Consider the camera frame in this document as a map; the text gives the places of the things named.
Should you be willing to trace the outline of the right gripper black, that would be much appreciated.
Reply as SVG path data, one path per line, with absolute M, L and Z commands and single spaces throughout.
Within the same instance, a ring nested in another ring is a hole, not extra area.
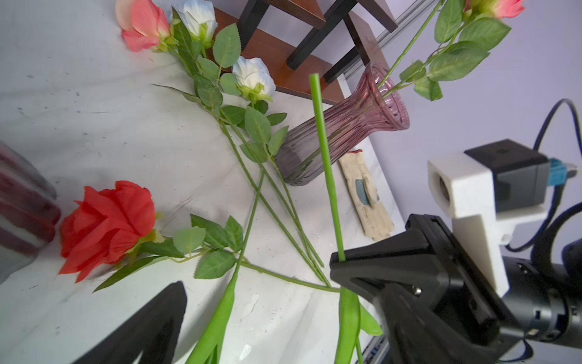
M 330 258 L 330 277 L 369 303 L 397 284 L 433 309 L 476 350 L 500 359 L 519 341 L 581 347 L 581 242 L 562 263 L 535 248 L 530 259 L 503 257 L 509 290 L 499 296 L 434 215 L 410 215 L 406 231 Z

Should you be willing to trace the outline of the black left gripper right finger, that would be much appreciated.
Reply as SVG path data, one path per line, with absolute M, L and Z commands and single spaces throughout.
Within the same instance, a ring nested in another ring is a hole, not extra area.
M 390 363 L 493 362 L 400 285 L 387 285 L 379 303 L 389 331 Z

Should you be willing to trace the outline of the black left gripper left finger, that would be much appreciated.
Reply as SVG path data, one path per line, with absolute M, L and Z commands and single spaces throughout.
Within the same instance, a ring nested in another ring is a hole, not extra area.
M 183 283 L 163 289 L 77 363 L 171 363 L 187 297 Z

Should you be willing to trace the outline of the red rose flower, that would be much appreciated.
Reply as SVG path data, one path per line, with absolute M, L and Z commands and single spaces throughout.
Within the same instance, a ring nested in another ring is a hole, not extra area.
M 200 257 L 194 277 L 214 280 L 231 272 L 229 295 L 242 267 L 294 285 L 333 291 L 330 285 L 314 285 L 251 264 L 244 256 L 251 229 L 242 227 L 234 217 L 220 226 L 191 215 L 191 226 L 172 237 L 159 233 L 157 219 L 150 191 L 138 184 L 119 180 L 113 189 L 85 187 L 83 200 L 60 227 L 64 259 L 60 274 L 76 275 L 77 281 L 83 281 L 101 265 L 118 265 L 118 271 L 100 286 L 108 288 L 156 262 L 187 262 Z

